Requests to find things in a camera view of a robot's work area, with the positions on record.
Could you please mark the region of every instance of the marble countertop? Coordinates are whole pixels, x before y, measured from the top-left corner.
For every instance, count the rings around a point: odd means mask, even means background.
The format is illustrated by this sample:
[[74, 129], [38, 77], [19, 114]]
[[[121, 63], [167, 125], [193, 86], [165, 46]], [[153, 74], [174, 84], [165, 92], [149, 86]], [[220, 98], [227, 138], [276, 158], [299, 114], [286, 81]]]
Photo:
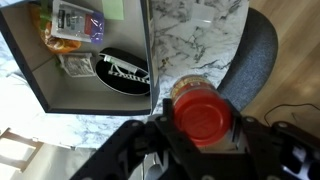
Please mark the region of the marble countertop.
[[[168, 97], [177, 78], [202, 74], [216, 87], [227, 73], [240, 42], [248, 0], [152, 0], [160, 96]], [[212, 22], [195, 22], [194, 3], [213, 14]], [[126, 120], [147, 116], [45, 114], [0, 35], [0, 129], [60, 146], [100, 147]]]

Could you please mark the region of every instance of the food package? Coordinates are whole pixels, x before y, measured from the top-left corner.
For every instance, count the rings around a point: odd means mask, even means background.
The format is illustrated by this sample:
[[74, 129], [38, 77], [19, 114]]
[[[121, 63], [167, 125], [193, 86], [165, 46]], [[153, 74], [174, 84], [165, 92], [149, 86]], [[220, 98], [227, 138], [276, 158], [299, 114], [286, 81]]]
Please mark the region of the food package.
[[33, 25], [38, 29], [41, 39], [44, 41], [51, 52], [55, 54], [68, 53], [80, 48], [80, 41], [53, 37], [51, 35], [52, 23], [50, 20], [47, 20], [45, 22], [44, 29], [41, 29], [41, 7], [39, 5], [29, 4], [29, 11], [31, 14]]
[[90, 77], [95, 76], [93, 69], [93, 59], [91, 53], [68, 53], [59, 54], [61, 67], [71, 77]]
[[51, 33], [55, 37], [101, 44], [104, 16], [100, 12], [54, 0]]

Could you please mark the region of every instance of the cardboard box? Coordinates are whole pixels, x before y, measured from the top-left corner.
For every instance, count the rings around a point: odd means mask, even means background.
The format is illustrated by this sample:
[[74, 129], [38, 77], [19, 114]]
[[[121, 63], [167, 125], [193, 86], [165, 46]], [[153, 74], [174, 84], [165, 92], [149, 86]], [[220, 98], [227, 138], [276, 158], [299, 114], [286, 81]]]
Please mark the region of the cardboard box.
[[[101, 0], [67, 0], [103, 12]], [[71, 78], [61, 74], [52, 54], [33, 26], [27, 4], [1, 10], [0, 30], [30, 87], [48, 113], [144, 115], [150, 114], [159, 94], [157, 61], [152, 54], [152, 15], [146, 0], [124, 0], [124, 20], [106, 20], [101, 45], [82, 43], [75, 52], [97, 53], [106, 47], [129, 52], [148, 63], [150, 96], [128, 96], [105, 86], [98, 77]]]

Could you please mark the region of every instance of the wooden floor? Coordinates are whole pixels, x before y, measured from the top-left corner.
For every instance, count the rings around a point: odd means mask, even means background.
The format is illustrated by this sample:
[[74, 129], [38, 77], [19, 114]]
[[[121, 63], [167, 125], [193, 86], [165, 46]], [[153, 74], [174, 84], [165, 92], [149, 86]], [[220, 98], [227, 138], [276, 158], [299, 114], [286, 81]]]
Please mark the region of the wooden floor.
[[[263, 121], [266, 112], [279, 104], [320, 107], [320, 1], [250, 0], [250, 6], [275, 26], [279, 51], [268, 82], [242, 113]], [[312, 133], [320, 131], [320, 111], [311, 106], [282, 107], [267, 120], [287, 120]]]

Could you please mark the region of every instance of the red jar lid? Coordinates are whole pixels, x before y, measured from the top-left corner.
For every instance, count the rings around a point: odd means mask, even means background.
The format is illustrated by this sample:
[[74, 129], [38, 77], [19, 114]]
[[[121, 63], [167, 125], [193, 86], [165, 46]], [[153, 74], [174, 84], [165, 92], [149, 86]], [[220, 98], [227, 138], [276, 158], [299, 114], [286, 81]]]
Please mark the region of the red jar lid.
[[232, 123], [228, 105], [218, 94], [207, 89], [184, 94], [175, 103], [174, 111], [176, 126], [198, 147], [219, 141]]

